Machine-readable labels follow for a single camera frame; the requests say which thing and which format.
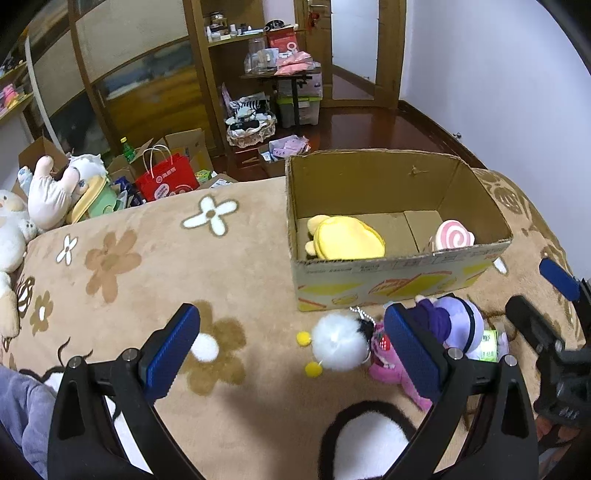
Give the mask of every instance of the white wall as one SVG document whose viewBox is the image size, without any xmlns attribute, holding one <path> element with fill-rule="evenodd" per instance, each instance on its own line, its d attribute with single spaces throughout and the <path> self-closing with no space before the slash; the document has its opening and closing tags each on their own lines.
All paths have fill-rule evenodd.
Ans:
<svg viewBox="0 0 591 480">
<path fill-rule="evenodd" d="M 591 75 L 536 0 L 407 0 L 401 99 L 518 184 L 591 276 Z"/>
<path fill-rule="evenodd" d="M 332 0 L 333 64 L 375 83 L 378 0 Z"/>
<path fill-rule="evenodd" d="M 265 22 L 283 20 L 286 25 L 296 23 L 296 12 L 293 0 L 263 0 Z"/>
<path fill-rule="evenodd" d="M 0 189 L 12 190 L 17 180 L 18 154 L 32 141 L 22 115 L 13 116 L 0 127 Z"/>
</svg>

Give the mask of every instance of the plastic storage box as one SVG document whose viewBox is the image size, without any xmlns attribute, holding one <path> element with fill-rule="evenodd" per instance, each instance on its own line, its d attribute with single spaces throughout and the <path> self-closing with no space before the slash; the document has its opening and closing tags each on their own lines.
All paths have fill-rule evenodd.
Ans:
<svg viewBox="0 0 591 480">
<path fill-rule="evenodd" d="M 300 97 L 300 125 L 318 125 L 318 115 L 320 113 L 320 97 Z M 281 126 L 283 128 L 293 127 L 294 102 L 292 98 L 278 98 L 277 104 L 281 110 Z"/>
<path fill-rule="evenodd" d="M 306 83 L 302 83 L 298 80 L 297 82 L 297 94 L 298 97 L 320 97 L 322 98 L 322 74 L 316 73 L 310 75 L 312 78 L 307 79 Z M 280 97 L 290 97 L 291 91 L 291 80 L 279 80 L 277 85 L 277 91 Z"/>
</svg>

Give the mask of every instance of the brown flower pattern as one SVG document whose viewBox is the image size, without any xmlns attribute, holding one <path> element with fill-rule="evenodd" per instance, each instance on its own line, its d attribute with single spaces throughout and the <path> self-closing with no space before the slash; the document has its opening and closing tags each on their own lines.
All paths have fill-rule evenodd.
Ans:
<svg viewBox="0 0 591 480">
<path fill-rule="evenodd" d="M 521 206 L 517 195 L 506 187 L 495 189 L 495 198 L 516 215 L 521 215 Z"/>
<path fill-rule="evenodd" d="M 86 254 L 85 265 L 94 273 L 86 284 L 86 293 L 94 295 L 102 289 L 106 303 L 113 303 L 117 298 L 117 275 L 137 268 L 142 262 L 140 254 L 132 252 L 137 234 L 127 230 L 119 240 L 114 232 L 109 232 L 103 239 L 103 248 L 95 248 Z"/>
<path fill-rule="evenodd" d="M 35 278 L 22 278 L 17 285 L 17 309 L 18 316 L 23 319 L 27 314 L 27 310 L 31 305 L 33 299 L 33 287 L 35 286 Z"/>
<path fill-rule="evenodd" d="M 209 395 L 218 381 L 241 385 L 246 371 L 235 352 L 246 345 L 242 325 L 235 319 L 214 322 L 209 304 L 195 305 L 201 317 L 199 335 L 180 370 L 187 374 L 189 388 L 197 395 Z"/>
<path fill-rule="evenodd" d="M 51 312 L 53 312 L 53 301 L 50 298 L 49 292 L 46 290 L 42 297 L 39 295 L 35 300 L 35 311 L 31 315 L 33 336 L 37 332 L 47 331 Z"/>
<path fill-rule="evenodd" d="M 8 353 L 8 349 L 10 348 L 10 342 L 12 339 L 10 337 L 2 337 L 2 348 L 6 353 Z"/>
<path fill-rule="evenodd" d="M 530 221 L 530 226 L 527 229 L 521 229 L 521 232 L 525 236 L 537 232 L 547 241 L 546 247 L 540 252 L 540 258 L 550 257 L 567 272 L 572 274 L 572 270 L 566 260 L 566 252 L 560 246 L 558 238 L 554 232 L 550 230 L 550 227 L 548 227 L 548 224 L 545 222 L 538 209 L 528 200 L 525 193 L 501 173 L 480 169 L 475 169 L 474 172 L 491 196 L 496 198 L 499 203 L 513 213 L 524 215 Z M 501 186 L 502 181 L 504 181 L 510 188 Z M 554 289 L 554 292 L 556 293 L 558 303 L 564 310 L 569 325 L 574 329 L 575 338 L 578 343 L 582 345 L 584 343 L 584 334 L 580 327 L 580 323 L 575 321 L 576 317 L 570 303 L 558 292 L 558 290 Z"/>
</svg>

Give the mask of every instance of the pink swirl lollipop plush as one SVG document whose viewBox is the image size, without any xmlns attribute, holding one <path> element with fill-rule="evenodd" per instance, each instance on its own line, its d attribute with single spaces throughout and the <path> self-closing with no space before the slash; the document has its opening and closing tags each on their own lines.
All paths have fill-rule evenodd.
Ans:
<svg viewBox="0 0 591 480">
<path fill-rule="evenodd" d="M 437 229 L 435 236 L 431 237 L 429 247 L 432 252 L 447 250 L 450 248 L 471 247 L 474 245 L 474 234 L 469 232 L 457 220 L 446 220 Z"/>
</svg>

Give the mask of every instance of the red paper bag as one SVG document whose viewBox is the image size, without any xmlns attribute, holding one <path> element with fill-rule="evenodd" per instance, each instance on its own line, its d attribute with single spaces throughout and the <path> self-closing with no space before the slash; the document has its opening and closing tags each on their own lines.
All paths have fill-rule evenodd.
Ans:
<svg viewBox="0 0 591 480">
<path fill-rule="evenodd" d="M 168 151 L 168 157 L 161 148 Z M 146 173 L 135 181 L 137 188 L 144 194 L 147 201 L 153 202 L 179 193 L 192 192 L 199 188 L 199 182 L 195 178 L 187 157 L 180 153 L 171 155 L 170 150 L 164 145 L 147 148 L 144 155 L 147 151 L 150 151 L 150 168 L 148 169 L 145 164 L 144 157 Z M 154 151 L 162 154 L 165 160 L 152 165 Z"/>
</svg>

